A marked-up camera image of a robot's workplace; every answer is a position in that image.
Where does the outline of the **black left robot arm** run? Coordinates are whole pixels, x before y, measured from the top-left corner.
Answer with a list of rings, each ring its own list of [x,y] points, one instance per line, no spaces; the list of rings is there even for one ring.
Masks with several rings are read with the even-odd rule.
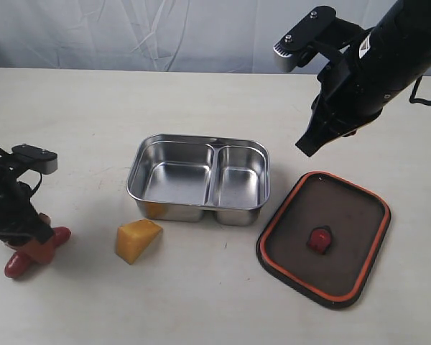
[[[55,256],[54,231],[32,205],[35,187],[19,180],[31,170],[39,176],[57,170],[55,152],[20,144],[7,152],[0,148],[0,241],[24,252],[35,262],[48,264]]]

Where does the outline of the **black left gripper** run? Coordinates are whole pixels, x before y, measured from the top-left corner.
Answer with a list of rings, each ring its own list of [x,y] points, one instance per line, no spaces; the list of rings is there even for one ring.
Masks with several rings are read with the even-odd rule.
[[[0,185],[0,241],[23,246],[23,252],[41,265],[55,257],[51,218],[37,213],[30,198],[32,189],[23,182]]]

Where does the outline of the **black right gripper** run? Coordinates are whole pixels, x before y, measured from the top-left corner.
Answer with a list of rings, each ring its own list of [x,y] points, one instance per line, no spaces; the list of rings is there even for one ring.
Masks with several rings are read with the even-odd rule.
[[[384,107],[382,59],[347,57],[324,71],[312,117],[296,147],[313,156],[326,144],[355,134],[373,122]]]

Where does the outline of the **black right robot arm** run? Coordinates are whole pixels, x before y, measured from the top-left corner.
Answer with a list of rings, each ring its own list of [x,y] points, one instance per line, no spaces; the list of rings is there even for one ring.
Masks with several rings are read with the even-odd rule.
[[[431,67],[431,1],[396,1],[318,74],[320,93],[296,146],[308,157],[354,134]]]

